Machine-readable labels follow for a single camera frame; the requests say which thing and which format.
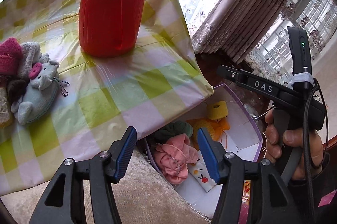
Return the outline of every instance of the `black cable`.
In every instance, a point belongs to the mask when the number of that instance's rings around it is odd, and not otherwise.
[[[312,97],[317,90],[317,85],[315,84],[312,89],[304,108],[303,116],[303,158],[304,158],[304,170],[307,180],[307,190],[308,190],[308,202],[309,202],[309,221],[312,223],[316,222],[315,209],[314,209],[314,198],[313,198],[313,187],[312,187],[312,177],[311,177],[311,161],[310,161],[310,144],[309,144],[309,128],[308,128],[308,115],[309,115],[309,106],[312,100]]]
[[[313,96],[316,91],[319,91],[322,102],[325,108],[325,118],[326,118],[326,146],[323,153],[323,159],[319,165],[315,165],[311,158],[310,152],[310,142],[309,142],[309,128],[308,128],[308,115],[309,115],[309,107]],[[329,124],[328,124],[328,113],[326,110],[326,104],[324,101],[324,97],[320,88],[320,85],[316,79],[314,79],[314,88],[311,90],[311,93],[306,101],[305,108],[304,108],[304,116],[303,116],[303,153],[304,153],[304,170],[307,179],[307,190],[308,190],[308,200],[309,200],[309,213],[310,213],[310,220],[315,223],[316,216],[315,216],[315,209],[314,209],[314,198],[313,198],[313,186],[312,186],[312,177],[311,177],[311,167],[314,169],[319,169],[325,160],[326,151],[328,148],[328,140],[329,140]]]
[[[325,109],[325,122],[326,122],[326,141],[325,141],[325,149],[324,149],[324,153],[323,153],[323,159],[321,161],[320,164],[318,165],[315,165],[314,162],[312,161],[312,158],[311,158],[311,153],[310,153],[310,163],[311,163],[311,166],[314,168],[314,169],[319,169],[321,168],[321,166],[323,165],[323,162],[325,160],[325,157],[326,157],[326,152],[328,150],[328,142],[329,142],[329,123],[328,123],[328,111],[326,110],[326,104],[325,104],[325,101],[324,101],[324,97],[323,97],[323,93],[321,91],[321,87],[319,85],[319,83],[317,82],[317,85],[318,85],[318,91],[320,93],[320,96],[322,98],[322,103],[324,105],[324,109]]]

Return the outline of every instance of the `yellow sponge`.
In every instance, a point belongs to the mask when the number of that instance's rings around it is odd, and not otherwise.
[[[220,125],[213,120],[206,119],[206,118],[196,120],[193,124],[192,143],[193,143],[193,146],[197,150],[199,150],[198,139],[197,139],[198,130],[202,127],[205,127],[207,129],[208,133],[210,134],[211,138],[214,141],[217,141],[223,132]]]
[[[228,109],[225,101],[219,101],[207,105],[207,117],[211,120],[218,120],[228,116]]]

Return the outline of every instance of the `gray handle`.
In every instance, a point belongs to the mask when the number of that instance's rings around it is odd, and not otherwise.
[[[275,167],[281,175],[282,180],[288,185],[292,178],[303,153],[301,147],[292,148],[283,144],[283,134],[288,129],[297,129],[301,127],[301,122],[298,120],[292,120],[290,115],[280,109],[273,110],[274,126],[279,134],[278,144],[282,148],[282,156],[279,158]]]

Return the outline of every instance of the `table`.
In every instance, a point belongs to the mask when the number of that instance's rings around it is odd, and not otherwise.
[[[146,0],[136,47],[98,59],[79,45],[80,0],[5,0],[0,40],[36,41],[60,63],[69,96],[26,127],[0,131],[0,196],[50,180],[65,158],[92,158],[134,126],[138,139],[213,94],[196,63],[178,0]]]

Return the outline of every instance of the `pink curtain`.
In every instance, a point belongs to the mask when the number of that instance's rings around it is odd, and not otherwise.
[[[219,0],[192,38],[196,53],[223,49],[240,63],[272,26],[288,0]]]

